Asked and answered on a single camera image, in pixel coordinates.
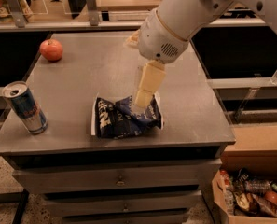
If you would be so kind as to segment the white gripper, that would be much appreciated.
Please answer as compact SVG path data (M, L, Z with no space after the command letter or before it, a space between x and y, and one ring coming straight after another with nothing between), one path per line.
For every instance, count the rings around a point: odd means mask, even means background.
M142 75L134 104L147 107L166 76L164 63L173 63L188 47L188 41L177 37L160 19L154 8L140 29L131 34L124 45L139 49L149 61L142 68Z

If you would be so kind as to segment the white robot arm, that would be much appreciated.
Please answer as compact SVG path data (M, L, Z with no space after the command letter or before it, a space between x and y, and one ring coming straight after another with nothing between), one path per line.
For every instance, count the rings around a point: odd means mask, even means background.
M277 34L277 0L162 0L152 9L130 37L139 53L150 61L143 69L133 103L147 107L164 79L159 72L163 65L174 62L201 28L236 3L250 8Z

